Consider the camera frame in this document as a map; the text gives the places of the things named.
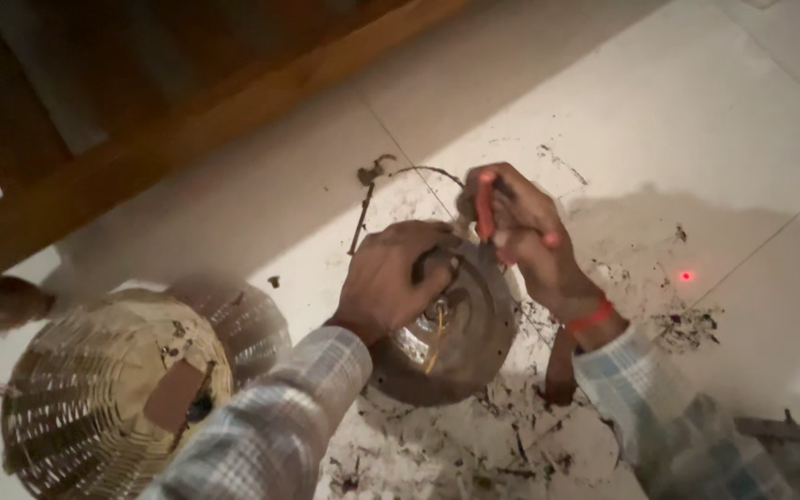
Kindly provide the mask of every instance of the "rusty metal piece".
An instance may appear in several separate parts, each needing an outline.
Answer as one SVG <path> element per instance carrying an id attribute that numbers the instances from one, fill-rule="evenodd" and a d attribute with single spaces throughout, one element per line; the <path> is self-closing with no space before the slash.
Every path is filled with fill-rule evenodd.
<path id="1" fill-rule="evenodd" d="M 494 253 L 468 241 L 451 252 L 459 267 L 450 286 L 415 321 L 372 347 L 369 383 L 395 400 L 461 401 L 493 380 L 514 342 L 514 300 Z"/>

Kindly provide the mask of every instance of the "red thread bracelet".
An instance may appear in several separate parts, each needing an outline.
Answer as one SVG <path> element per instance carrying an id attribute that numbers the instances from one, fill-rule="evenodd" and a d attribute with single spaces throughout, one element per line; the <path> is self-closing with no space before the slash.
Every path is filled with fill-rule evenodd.
<path id="1" fill-rule="evenodd" d="M 613 302 L 608 301 L 607 297 L 601 296 L 601 303 L 597 306 L 597 311 L 584 318 L 576 318 L 572 321 L 567 321 L 566 325 L 564 325 L 564 328 L 566 329 L 567 333 L 572 334 L 573 332 L 577 332 L 583 328 L 588 328 L 599 321 L 605 320 L 612 312 Z"/>

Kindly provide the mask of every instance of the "hand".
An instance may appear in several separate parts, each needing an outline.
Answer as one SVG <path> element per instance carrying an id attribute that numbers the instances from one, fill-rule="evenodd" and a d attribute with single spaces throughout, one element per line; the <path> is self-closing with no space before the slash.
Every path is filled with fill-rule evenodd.
<path id="1" fill-rule="evenodd" d="M 429 250 L 457 244 L 450 225 L 442 222 L 398 222 L 370 234 L 350 261 L 339 308 L 326 324 L 348 328 L 372 345 L 413 321 L 449 286 L 454 265 L 445 254 L 438 265 L 422 266 L 417 284 L 413 266 Z"/>
<path id="2" fill-rule="evenodd" d="M 576 264 L 572 241 L 555 202 L 507 163 L 469 170 L 459 213 L 475 220 L 474 200 L 481 175 L 494 175 L 493 243 L 505 263 L 516 263 L 527 292 L 561 322 L 593 313 L 603 292 Z"/>

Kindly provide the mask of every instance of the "wooden leg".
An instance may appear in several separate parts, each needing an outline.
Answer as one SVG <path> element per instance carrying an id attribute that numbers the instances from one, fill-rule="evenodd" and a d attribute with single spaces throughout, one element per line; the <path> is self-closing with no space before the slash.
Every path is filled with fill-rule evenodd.
<path id="1" fill-rule="evenodd" d="M 576 340 L 564 328 L 557 331 L 551 348 L 549 367 L 545 370 L 545 401 L 551 405 L 570 406 L 578 385 L 572 371 L 572 352 Z"/>

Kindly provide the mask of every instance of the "wooden furniture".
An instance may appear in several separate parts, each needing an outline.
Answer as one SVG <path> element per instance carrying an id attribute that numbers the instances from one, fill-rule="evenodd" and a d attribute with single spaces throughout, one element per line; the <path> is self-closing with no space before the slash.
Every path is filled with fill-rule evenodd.
<path id="1" fill-rule="evenodd" d="M 0 0 L 0 274 L 468 0 Z"/>

